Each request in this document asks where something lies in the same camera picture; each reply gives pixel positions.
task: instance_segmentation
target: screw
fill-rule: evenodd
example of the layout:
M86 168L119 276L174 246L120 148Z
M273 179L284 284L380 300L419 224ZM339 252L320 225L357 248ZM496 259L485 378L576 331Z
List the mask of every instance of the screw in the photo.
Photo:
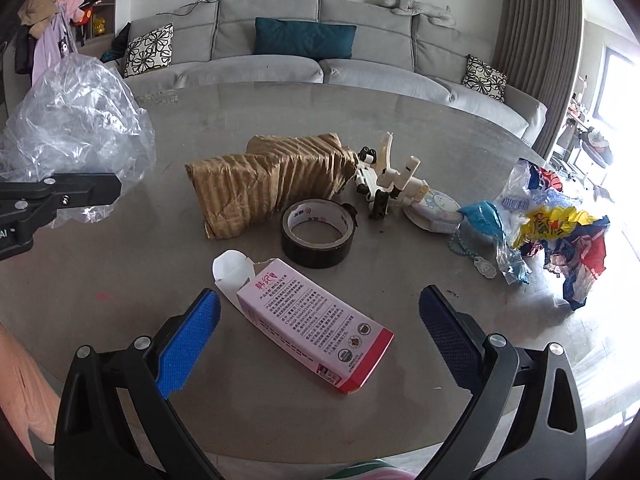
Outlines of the screw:
M549 345L549 351L552 354L556 354L556 355L564 354L564 348L562 348L562 345L560 343L551 343Z
M149 345L151 345L151 339L149 339L146 335L139 337L133 343L133 346L135 346L137 350L145 350L149 348Z
M81 346L78 351L76 352L76 355L81 358L84 359L85 357L87 357L89 354L91 353L91 348L89 348L87 345Z
M500 334L491 334L489 336L489 343L497 348L502 348L503 346L507 346L507 340L503 335Z

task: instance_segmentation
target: blue gripper pad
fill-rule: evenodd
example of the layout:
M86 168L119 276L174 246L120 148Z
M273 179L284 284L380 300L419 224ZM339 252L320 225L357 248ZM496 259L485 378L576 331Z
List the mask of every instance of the blue gripper pad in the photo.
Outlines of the blue gripper pad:
M158 357L156 384L165 399L182 389L220 320L220 298L213 290L199 300Z
M434 285L422 291L418 306L420 318L456 384L472 395L479 394L482 391L482 354L465 330L464 322Z

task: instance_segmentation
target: sofa cushion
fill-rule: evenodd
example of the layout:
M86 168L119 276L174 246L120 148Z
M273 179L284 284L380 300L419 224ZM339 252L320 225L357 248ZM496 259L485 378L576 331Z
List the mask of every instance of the sofa cushion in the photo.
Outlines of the sofa cushion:
M358 26L351 58L414 71L411 17L348 0L320 0L319 21Z
M435 79L451 93L449 106L485 118L513 135L522 138L529 123L506 104L489 96L444 79Z
M444 86L403 68L359 59L325 59L320 66L324 71L324 82L328 84L357 86L449 104L450 93Z
M125 52L124 77L164 68L171 63L174 24L156 28L129 41Z
M529 123L521 138L526 145L533 146L545 125L546 106L529 94L509 85L504 89L504 103Z
M429 77L462 82L466 74L466 56L472 54L491 63L492 46L453 28L433 25L420 14L414 23L415 71Z
M254 52L255 19L318 20L318 0L221 0L211 59Z
M507 76L476 56L469 54L462 84L503 103Z
M156 28L173 23L171 64L210 60L218 3L190 4L172 12L173 14L156 14L131 22L129 41Z
M135 96L155 94L156 92L177 88L178 78L185 70L202 65L204 65L202 62L169 65L160 70L152 70L151 72L145 72L140 75L132 75L131 77L127 77L124 82L129 86Z
M298 56L225 57L187 70L177 87L251 81L321 83L322 69L312 59Z
M351 59L355 25L255 19L254 54Z

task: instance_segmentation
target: gray table surface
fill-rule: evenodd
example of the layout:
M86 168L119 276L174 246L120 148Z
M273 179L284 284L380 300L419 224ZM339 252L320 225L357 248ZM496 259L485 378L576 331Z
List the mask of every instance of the gray table surface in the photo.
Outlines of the gray table surface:
M0 263L1 322L61 380L80 345L124 348L183 312L204 287L214 288L211 263L223 251L236 249L256 262L284 258L276 220L232 240L207 239L184 171L189 161L242 153L254 135L336 132L359 150L392 131L392 164L417 156L417 176L461 204L497 196L520 156L541 162L489 121L384 92L233 84L140 102L156 130L153 174L105 221L41 229L33 250ZM622 297L629 290L624 269L608 262L616 268L608 285L572 314L557 306L560 281L552 283L539 259L530 285L509 287L500 276L486 280L449 251L445 235L421 231L401 212L369 221L366 204L352 190L345 195L362 213L350 255L331 269L298 269L388 327L394 341L366 385L344 396L223 300L217 330L186 387L171 399L204 450L267 462L338 463L441 442L470 397L456 387L418 318L418 296L430 283L486 332L530 348L562 343L576 369L588 425L640 398L637 374L618 375L620 367L629 371L625 359L638 349L625 332L634 318L627 303L632 292ZM491 257L491 247L472 243Z

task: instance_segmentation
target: yellow wrapper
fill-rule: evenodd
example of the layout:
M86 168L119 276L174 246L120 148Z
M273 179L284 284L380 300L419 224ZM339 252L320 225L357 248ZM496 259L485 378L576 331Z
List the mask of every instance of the yellow wrapper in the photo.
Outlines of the yellow wrapper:
M514 243L519 248L525 242L535 242L541 238L553 240L563 238L580 225L593 224L598 218L586 211L578 211L575 207L555 207L549 209L541 206L527 215L529 221L520 228L520 235Z

